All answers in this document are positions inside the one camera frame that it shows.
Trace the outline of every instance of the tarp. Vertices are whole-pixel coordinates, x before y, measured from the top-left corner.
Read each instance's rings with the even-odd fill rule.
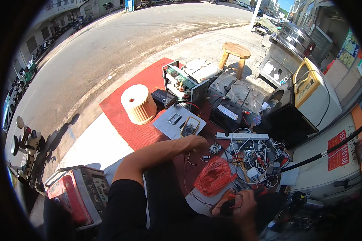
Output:
[[[264,27],[266,27],[267,29],[269,29],[271,32],[278,32],[278,29],[276,28],[275,25],[273,25],[273,23],[271,23],[268,19],[266,18],[259,18],[259,20],[257,21],[257,23],[260,23],[261,25],[263,25]]]

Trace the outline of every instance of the multimeter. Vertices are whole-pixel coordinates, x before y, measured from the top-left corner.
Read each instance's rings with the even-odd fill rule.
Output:
[[[181,130],[181,137],[187,137],[189,135],[193,135],[197,131],[199,125],[200,125],[199,120],[191,116],[188,117],[188,119],[184,124],[184,127]]]

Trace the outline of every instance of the sky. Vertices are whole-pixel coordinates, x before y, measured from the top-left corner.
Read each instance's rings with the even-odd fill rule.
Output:
[[[294,4],[294,0],[278,0],[278,4],[280,4],[280,7],[288,12],[290,11],[291,4]]]

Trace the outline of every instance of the white car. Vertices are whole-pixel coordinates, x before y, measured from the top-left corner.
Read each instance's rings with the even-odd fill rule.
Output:
[[[233,0],[233,3],[236,4],[236,5],[239,5],[239,6],[243,7],[243,8],[248,8],[245,3],[240,2],[238,0]]]
[[[3,107],[3,122],[1,128],[7,133],[10,128],[11,120],[16,108],[16,95],[19,92],[19,88],[14,86],[10,89],[5,98],[4,107]]]

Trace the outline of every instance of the red generator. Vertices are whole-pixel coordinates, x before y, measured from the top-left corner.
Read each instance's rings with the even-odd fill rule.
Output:
[[[48,198],[71,214],[78,231],[102,223],[110,190],[104,171],[88,166],[61,168],[45,183]]]

